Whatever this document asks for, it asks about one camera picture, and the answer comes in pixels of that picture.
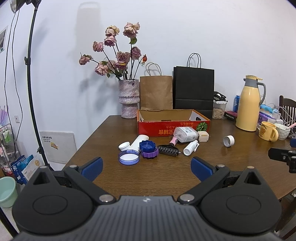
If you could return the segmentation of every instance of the mug handle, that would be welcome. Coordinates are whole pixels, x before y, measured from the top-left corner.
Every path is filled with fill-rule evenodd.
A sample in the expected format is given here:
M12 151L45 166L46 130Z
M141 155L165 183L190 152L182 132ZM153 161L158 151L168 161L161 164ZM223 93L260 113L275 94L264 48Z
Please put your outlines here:
M275 142L279 138L279 132L276 128L272 128L272 132L274 133L273 137L270 139L270 141Z

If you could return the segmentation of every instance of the wall outlet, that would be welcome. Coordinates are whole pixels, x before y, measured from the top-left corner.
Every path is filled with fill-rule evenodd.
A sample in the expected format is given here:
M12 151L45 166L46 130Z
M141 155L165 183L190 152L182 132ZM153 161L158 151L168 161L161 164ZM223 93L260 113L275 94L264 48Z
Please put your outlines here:
M20 122L20 119L18 117L18 115L15 115L15 123L19 123Z

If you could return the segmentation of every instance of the green bucket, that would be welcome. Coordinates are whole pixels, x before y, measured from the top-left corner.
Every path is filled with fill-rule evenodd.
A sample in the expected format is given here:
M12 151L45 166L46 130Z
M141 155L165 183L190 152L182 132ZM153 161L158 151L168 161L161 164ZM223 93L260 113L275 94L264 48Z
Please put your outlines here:
M17 199L16 182L12 177L0 178L0 206L12 207Z

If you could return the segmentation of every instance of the lamp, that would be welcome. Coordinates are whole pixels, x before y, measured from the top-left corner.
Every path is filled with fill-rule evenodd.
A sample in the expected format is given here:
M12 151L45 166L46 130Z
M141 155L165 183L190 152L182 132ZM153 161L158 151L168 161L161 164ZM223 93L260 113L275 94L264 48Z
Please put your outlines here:
M10 8L14 13L16 13L25 3L27 5L32 3L35 7L33 19L32 19L32 24L31 24L30 36L29 36L28 57L25 57L25 64L27 65L27 81L28 81L28 95L29 95L30 111L31 111L32 122L33 122L33 126L34 126L36 139L37 139L38 146L39 146L37 152L42 155L44 164L52 170L51 166L47 162L47 159L46 159L46 156L44 153L44 149L42 146L42 142L41 142L41 139L39 136L35 113L34 113L32 89L31 89L31 47L32 47L33 28L34 28L36 13L38 10L38 6L41 3L41 0L10 0Z

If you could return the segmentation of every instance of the gray ribbed panel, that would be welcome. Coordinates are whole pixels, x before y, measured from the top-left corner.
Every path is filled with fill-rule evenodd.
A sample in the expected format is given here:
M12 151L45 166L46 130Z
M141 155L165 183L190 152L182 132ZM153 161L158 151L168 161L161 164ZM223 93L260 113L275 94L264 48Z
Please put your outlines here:
M63 235L40 237L21 233L14 241L279 241L272 233L237 237L205 223L193 206L180 205L171 196L122 196L97 208L82 227Z

